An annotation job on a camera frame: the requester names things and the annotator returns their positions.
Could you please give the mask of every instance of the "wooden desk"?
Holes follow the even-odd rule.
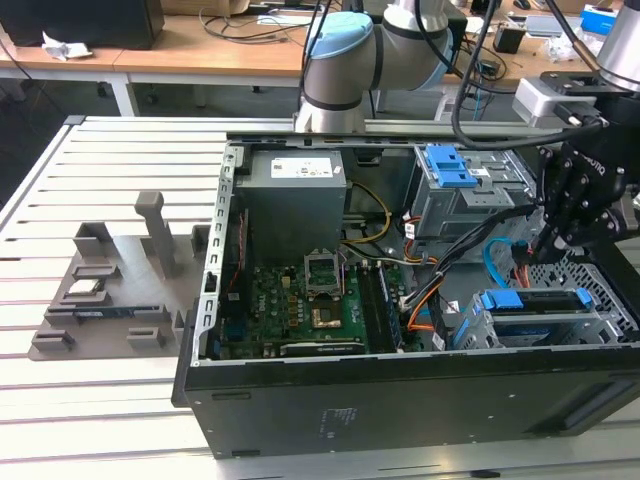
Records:
[[[220,31],[224,23],[211,25]],[[277,26],[250,24],[227,35],[251,35],[277,29]],[[289,31],[291,37],[304,43],[306,29]],[[284,33],[279,38],[287,38]],[[302,47],[293,41],[269,45],[241,45],[205,32],[198,17],[167,16],[162,34],[153,50],[125,50],[114,62],[117,72],[179,73],[231,76],[298,77]]]
[[[467,16],[471,15],[468,8],[463,9],[463,11]],[[533,7],[531,10],[520,10],[513,6],[513,0],[504,0],[500,9],[493,16],[492,25],[497,25],[497,23],[501,21],[506,22],[506,15],[509,12],[514,12],[516,15],[551,15],[551,12],[535,10]],[[493,48],[493,38],[494,34],[487,35],[484,46],[492,52],[495,52]],[[546,51],[542,48],[545,42],[546,39],[529,38],[525,34],[522,38],[522,43],[520,44],[518,53],[498,53],[498,55],[500,55],[507,64],[507,73],[504,78],[498,82],[498,84],[515,86],[523,77],[536,77],[542,72],[549,70],[562,72],[588,70],[587,65],[579,58],[576,60],[552,63],[551,60],[549,60]],[[485,51],[482,52],[482,58],[496,60],[492,57],[493,56],[491,54]]]
[[[525,14],[549,14],[533,9],[522,12],[513,7],[512,0],[505,0],[494,16],[495,20],[503,20],[510,10]],[[213,27],[219,31],[221,25],[215,24]],[[230,29],[228,33],[247,35],[274,28],[251,24],[238,30]],[[294,40],[304,42],[306,29],[295,29],[289,33]],[[278,33],[278,36],[284,37],[282,33]],[[3,40],[33,78],[111,83],[122,115],[138,114],[131,88],[133,83],[297,86],[302,55],[302,47],[292,41],[244,45],[212,37],[204,31],[196,16],[165,17],[164,30],[153,50],[95,49],[92,57],[67,62],[48,57],[38,47],[16,48],[6,36]],[[515,85],[522,77],[537,76],[546,70],[586,70],[581,60],[551,63],[546,53],[540,51],[544,41],[525,37],[517,54],[501,53],[500,56],[507,63],[507,74],[500,83]],[[493,49],[492,43],[493,35],[487,38],[485,46]],[[2,77],[24,78],[24,75],[0,52]],[[443,83],[457,85],[459,79],[447,75]],[[204,95],[199,88],[196,88],[196,104],[204,105]]]

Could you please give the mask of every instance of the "paper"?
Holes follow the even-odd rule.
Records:
[[[44,32],[42,32],[42,38],[44,39],[42,49],[53,58],[57,58],[63,62],[66,62],[68,58],[80,58],[93,55],[84,43],[60,42]]]

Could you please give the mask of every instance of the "white label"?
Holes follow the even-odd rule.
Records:
[[[436,332],[433,332],[432,341],[434,347],[436,347],[440,351],[444,350],[444,340],[442,340],[442,337],[440,337],[440,335],[438,335]]]
[[[413,223],[404,224],[404,236],[411,240],[416,238],[416,226]]]
[[[474,177],[490,177],[489,171],[486,168],[470,168],[469,173]]]
[[[76,312],[76,317],[103,317],[102,312]]]
[[[447,302],[447,308],[445,308],[444,313],[460,313],[458,301],[453,300],[451,302]]]
[[[271,178],[331,178],[330,158],[274,158]]]

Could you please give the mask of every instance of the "slotted table surface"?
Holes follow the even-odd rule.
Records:
[[[27,358],[82,221],[143,234],[137,192],[160,190],[171,230],[189,233],[210,220],[226,132],[289,129],[287,120],[118,117],[62,127],[0,213],[0,478],[423,478],[507,467],[528,467],[518,477],[528,479],[640,476],[640,402],[578,438],[215,462],[191,411],[170,403],[176,358]],[[626,248],[635,262],[637,242]]]

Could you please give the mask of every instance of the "lab floor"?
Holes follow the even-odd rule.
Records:
[[[113,96],[98,96],[96,85],[80,82],[38,82],[60,106],[65,115],[42,94],[35,84],[24,82],[26,100],[0,100],[0,207],[7,202],[29,172],[47,144],[60,128],[66,115],[118,115]],[[158,102],[146,101],[148,85],[135,85],[141,116],[175,117],[253,117],[291,118],[296,109],[297,90],[293,88],[261,88],[252,93],[249,87],[205,87],[207,106],[197,108],[190,85],[157,85],[153,87]],[[383,119],[433,119],[440,94],[437,92],[389,92]],[[487,106],[483,121],[517,121],[511,109],[511,96],[497,96]],[[371,118],[369,100],[363,97],[363,109]],[[475,101],[465,101],[462,120],[471,120]]]

